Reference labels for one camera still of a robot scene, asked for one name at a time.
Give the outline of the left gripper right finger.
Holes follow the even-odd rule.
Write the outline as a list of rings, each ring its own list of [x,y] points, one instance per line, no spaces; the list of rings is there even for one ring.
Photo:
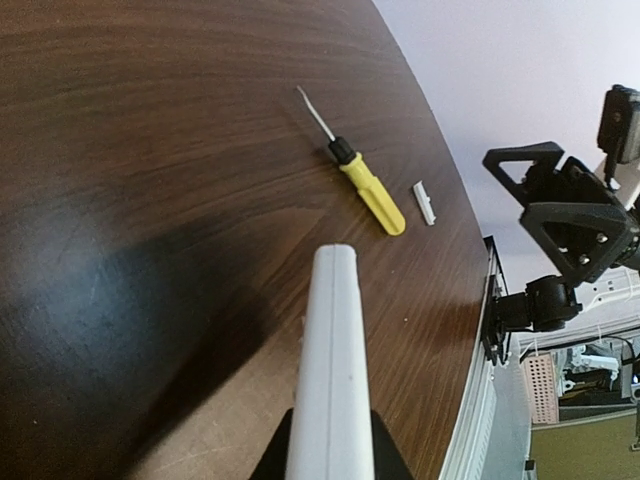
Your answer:
[[[413,480],[398,447],[378,412],[371,411],[376,480]]]

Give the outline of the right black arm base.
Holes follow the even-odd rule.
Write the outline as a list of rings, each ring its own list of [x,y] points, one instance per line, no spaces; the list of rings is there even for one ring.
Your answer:
[[[503,267],[493,236],[483,238],[489,256],[487,285],[483,300],[480,341],[487,361],[493,366],[506,366],[511,334],[499,322],[497,301],[508,295]]]

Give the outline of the yellow handled screwdriver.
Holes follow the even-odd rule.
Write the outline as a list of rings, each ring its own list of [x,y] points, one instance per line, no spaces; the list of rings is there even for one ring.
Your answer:
[[[328,139],[328,149],[340,171],[350,180],[367,208],[390,236],[399,236],[406,229],[406,220],[380,179],[367,166],[361,152],[349,142],[337,136],[321,117],[300,86],[296,90],[302,97],[307,110]]]

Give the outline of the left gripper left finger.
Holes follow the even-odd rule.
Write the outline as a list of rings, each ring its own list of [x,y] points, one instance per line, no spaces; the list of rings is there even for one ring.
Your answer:
[[[288,409],[254,469],[254,480],[284,480],[293,409]]]

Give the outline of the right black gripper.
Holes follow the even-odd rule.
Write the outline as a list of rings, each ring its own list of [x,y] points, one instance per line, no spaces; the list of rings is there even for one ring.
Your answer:
[[[520,223],[567,284],[608,268],[639,268],[639,216],[574,157],[548,141],[489,150],[482,165],[525,208]]]

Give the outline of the white remote control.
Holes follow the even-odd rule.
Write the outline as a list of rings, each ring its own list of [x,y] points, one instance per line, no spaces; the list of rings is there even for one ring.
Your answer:
[[[346,244],[314,256],[285,477],[375,477],[357,256]]]

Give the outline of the white battery cover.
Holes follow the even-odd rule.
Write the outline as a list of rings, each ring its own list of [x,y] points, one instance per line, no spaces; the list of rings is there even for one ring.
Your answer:
[[[434,226],[436,222],[436,215],[433,211],[431,198],[427,194],[424,188],[423,182],[419,181],[416,184],[414,184],[412,186],[412,190],[425,223],[428,226]]]

